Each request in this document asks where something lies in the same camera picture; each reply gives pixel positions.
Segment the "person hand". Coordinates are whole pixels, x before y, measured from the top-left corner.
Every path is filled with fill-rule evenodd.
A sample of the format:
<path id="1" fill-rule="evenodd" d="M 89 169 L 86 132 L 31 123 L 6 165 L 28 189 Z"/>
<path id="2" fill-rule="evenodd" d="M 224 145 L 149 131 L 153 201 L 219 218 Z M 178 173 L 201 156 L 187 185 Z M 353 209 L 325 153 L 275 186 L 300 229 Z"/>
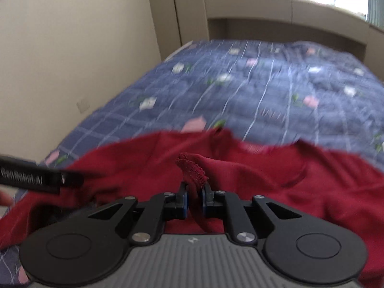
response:
<path id="1" fill-rule="evenodd" d="M 1 207 L 10 207 L 13 204 L 13 197 L 9 194 L 1 191 L 0 192 L 0 206 Z"/>

